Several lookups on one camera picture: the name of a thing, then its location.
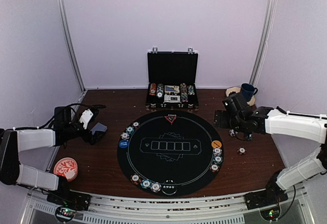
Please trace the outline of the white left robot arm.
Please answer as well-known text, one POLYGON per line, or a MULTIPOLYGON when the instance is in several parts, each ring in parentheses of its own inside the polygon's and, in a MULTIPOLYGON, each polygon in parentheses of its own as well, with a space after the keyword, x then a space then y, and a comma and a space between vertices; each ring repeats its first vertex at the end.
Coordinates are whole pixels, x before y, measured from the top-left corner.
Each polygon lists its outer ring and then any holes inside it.
POLYGON ((106 106, 83 104, 82 107, 85 110, 74 117, 72 104, 56 107, 54 115, 38 127, 1 129, 1 183, 48 190, 63 206, 70 205, 74 198, 68 180, 46 172, 41 163, 70 140, 81 138, 94 145, 105 135, 106 126, 100 123, 93 128, 89 126, 106 106))

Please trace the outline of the white blue chip stack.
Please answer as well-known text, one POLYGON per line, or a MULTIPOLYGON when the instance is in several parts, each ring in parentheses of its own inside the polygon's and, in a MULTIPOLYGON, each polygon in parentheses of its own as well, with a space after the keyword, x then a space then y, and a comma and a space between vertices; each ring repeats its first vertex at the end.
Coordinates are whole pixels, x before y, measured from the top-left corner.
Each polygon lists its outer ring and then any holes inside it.
POLYGON ((231 130, 229 131, 229 135, 230 135, 231 137, 235 137, 235 136, 236 136, 235 131, 234 131, 233 129, 231 129, 231 130))

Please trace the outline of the orange big blind button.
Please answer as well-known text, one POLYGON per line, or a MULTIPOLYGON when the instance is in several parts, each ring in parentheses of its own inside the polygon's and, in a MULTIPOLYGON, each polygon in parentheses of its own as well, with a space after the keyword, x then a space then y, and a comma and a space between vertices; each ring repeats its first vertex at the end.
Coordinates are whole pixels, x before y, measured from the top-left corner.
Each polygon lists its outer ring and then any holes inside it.
POLYGON ((214 140, 211 143, 212 148, 221 148, 222 147, 222 142, 220 142, 219 140, 214 140))

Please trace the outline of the blue small blind button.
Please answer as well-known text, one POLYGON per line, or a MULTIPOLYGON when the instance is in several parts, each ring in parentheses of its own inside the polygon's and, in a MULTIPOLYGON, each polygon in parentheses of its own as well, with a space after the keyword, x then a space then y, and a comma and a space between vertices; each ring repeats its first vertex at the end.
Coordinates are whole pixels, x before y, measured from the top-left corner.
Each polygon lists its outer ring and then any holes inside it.
POLYGON ((128 141, 128 140, 120 140, 118 146, 119 146, 121 149, 128 148, 128 146, 129 146, 129 141, 128 141))

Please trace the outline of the green chip stack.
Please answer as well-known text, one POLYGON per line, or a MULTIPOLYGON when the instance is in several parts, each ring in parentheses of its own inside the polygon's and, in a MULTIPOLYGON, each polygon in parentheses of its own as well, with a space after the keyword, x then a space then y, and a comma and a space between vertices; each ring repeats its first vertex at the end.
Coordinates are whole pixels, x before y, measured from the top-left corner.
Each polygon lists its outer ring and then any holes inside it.
POLYGON ((253 139, 253 136, 252 135, 247 135, 246 137, 245 137, 245 140, 246 141, 251 141, 253 139))

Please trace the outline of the blue playing card deck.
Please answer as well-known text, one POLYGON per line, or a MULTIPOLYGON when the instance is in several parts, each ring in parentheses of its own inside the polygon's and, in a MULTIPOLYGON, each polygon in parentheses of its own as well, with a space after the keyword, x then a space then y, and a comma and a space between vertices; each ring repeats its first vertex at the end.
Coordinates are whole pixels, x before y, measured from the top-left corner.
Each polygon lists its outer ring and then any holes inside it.
POLYGON ((102 123, 97 123, 92 129, 91 132, 92 134, 95 134, 95 132, 106 132, 107 131, 107 126, 103 125, 102 123))

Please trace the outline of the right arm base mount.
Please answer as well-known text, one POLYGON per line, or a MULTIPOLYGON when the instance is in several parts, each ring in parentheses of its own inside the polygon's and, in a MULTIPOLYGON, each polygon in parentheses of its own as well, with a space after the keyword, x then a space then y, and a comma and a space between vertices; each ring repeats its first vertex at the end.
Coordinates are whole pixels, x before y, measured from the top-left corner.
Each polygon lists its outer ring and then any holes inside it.
POLYGON ((247 210, 259 209, 261 218, 268 222, 274 222, 282 219, 291 209, 295 196, 288 208, 283 212, 281 203, 288 200, 285 191, 275 193, 268 190, 249 192, 244 195, 247 210))

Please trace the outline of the green chips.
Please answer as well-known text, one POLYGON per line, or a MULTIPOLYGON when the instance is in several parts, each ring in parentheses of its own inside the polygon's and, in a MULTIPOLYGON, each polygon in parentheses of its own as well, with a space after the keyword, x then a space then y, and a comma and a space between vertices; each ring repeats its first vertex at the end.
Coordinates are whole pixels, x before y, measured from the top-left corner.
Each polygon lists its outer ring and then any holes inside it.
POLYGON ((223 162, 223 158, 220 155, 214 156, 213 160, 216 164, 221 164, 223 162))
POLYGON ((151 181, 150 180, 142 180, 141 181, 141 187, 144 189, 151 187, 151 181))
POLYGON ((133 126, 128 126, 126 128, 126 133, 128 133, 129 135, 131 135, 134 132, 134 127, 133 126))

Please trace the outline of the clear round dealer button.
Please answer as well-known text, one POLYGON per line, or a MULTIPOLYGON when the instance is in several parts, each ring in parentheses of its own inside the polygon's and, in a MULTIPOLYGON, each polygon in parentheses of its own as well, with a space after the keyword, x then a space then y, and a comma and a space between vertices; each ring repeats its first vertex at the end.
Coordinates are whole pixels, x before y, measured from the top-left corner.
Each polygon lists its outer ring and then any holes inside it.
POLYGON ((177 184, 173 180, 166 180, 162 184, 161 190, 165 195, 174 195, 177 192, 177 184))

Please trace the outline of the red black chip stack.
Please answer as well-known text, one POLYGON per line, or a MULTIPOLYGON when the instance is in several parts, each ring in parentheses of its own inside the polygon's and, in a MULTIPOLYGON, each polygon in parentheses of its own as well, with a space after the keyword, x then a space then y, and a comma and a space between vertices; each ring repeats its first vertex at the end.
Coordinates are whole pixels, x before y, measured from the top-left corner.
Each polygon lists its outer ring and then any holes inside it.
POLYGON ((246 149, 244 147, 239 147, 237 149, 237 154, 238 155, 244 155, 246 153, 246 149))

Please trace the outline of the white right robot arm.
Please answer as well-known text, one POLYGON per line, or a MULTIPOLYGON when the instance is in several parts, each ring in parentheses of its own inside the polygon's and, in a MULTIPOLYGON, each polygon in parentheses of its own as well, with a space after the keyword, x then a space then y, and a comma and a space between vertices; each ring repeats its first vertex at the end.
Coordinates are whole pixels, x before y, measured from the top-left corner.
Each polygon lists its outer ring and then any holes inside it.
POLYGON ((277 143, 287 167, 276 172, 262 193, 266 204, 273 204, 282 192, 298 183, 326 173, 326 115, 295 113, 277 107, 260 106, 253 109, 240 93, 222 101, 223 109, 216 110, 214 122, 228 129, 232 137, 243 133, 247 140, 254 134, 270 135, 277 143))

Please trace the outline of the red black chips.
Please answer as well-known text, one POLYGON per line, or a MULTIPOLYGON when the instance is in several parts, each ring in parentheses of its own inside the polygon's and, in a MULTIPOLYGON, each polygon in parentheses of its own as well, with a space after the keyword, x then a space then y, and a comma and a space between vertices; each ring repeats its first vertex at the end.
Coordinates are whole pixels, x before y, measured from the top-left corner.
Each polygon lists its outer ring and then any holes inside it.
POLYGON ((138 128, 138 127, 139 127, 139 123, 138 123, 138 122, 133 122, 132 126, 133 126, 134 128, 138 128))
POLYGON ((210 171, 213 172, 213 173, 216 173, 216 172, 219 172, 220 170, 220 166, 217 165, 217 164, 211 164, 210 166, 210 171))
POLYGON ((138 174, 133 174, 130 180, 134 185, 139 185, 142 182, 142 178, 138 174))

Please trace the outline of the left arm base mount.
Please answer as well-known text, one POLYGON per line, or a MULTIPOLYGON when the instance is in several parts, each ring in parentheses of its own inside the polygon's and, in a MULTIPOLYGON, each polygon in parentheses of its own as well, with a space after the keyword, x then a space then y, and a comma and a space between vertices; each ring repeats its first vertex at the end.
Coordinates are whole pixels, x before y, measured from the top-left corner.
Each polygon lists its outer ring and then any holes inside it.
POLYGON ((53 192, 48 192, 47 201, 58 205, 55 209, 55 217, 59 222, 72 221, 80 211, 89 209, 91 195, 79 192, 70 192, 68 197, 63 197, 53 192))

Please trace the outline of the red triangle all-in marker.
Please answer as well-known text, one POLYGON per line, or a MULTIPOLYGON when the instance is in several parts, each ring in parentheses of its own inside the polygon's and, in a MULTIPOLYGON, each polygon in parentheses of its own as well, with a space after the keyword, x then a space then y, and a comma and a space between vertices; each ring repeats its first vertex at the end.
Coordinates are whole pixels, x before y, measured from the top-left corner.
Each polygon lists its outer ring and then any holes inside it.
POLYGON ((165 119, 172 125, 174 121, 176 120, 177 116, 176 115, 167 115, 165 116, 165 119))

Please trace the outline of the white blue chips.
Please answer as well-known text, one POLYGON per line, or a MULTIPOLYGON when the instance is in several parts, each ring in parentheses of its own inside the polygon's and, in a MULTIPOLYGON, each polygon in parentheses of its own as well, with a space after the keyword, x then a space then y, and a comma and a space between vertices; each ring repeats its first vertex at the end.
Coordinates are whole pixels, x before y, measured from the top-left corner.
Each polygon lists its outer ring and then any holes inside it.
POLYGON ((151 184, 150 189, 154 193, 158 193, 161 190, 161 184, 158 182, 154 182, 151 184))
POLYGON ((213 149, 213 154, 215 155, 215 156, 220 156, 221 154, 222 154, 222 149, 221 148, 214 148, 213 149))
POLYGON ((121 134, 121 139, 122 139, 122 140, 129 140, 129 138, 130 138, 130 134, 129 134, 129 133, 127 133, 127 132, 123 132, 123 133, 121 134))

